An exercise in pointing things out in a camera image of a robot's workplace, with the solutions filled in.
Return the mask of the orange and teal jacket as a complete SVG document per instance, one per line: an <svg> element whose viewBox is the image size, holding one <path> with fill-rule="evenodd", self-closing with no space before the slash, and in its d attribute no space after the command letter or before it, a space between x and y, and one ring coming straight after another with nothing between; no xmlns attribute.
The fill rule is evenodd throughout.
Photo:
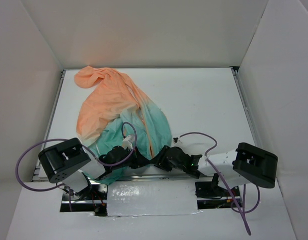
<svg viewBox="0 0 308 240"><path fill-rule="evenodd" d="M74 81L80 88L95 88L82 103L76 132L96 155L107 154L130 134L137 135L136 146L148 159L171 144L166 116L127 74L87 66Z"/></svg>

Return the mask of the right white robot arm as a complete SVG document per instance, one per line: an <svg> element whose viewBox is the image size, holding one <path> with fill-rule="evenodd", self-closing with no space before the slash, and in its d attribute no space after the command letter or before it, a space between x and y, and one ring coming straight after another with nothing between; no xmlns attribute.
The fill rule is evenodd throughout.
<svg viewBox="0 0 308 240"><path fill-rule="evenodd" d="M220 173L221 177L211 183L211 190L215 195L222 196L229 187L249 183L260 188L274 188L278 157L241 142L235 150L208 156L188 155L180 147L165 146L150 162L167 172L181 170L194 179Z"/></svg>

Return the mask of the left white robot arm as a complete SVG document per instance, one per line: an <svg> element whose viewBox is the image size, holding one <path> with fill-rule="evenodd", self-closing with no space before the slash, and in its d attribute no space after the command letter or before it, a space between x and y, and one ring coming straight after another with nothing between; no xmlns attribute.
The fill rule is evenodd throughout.
<svg viewBox="0 0 308 240"><path fill-rule="evenodd" d="M96 157L80 140L72 138L43 149L38 159L50 183L66 184L84 200L92 193L87 175L102 180L116 169L137 169L152 163L133 145L130 136L123 142L125 146L115 146L107 154Z"/></svg>

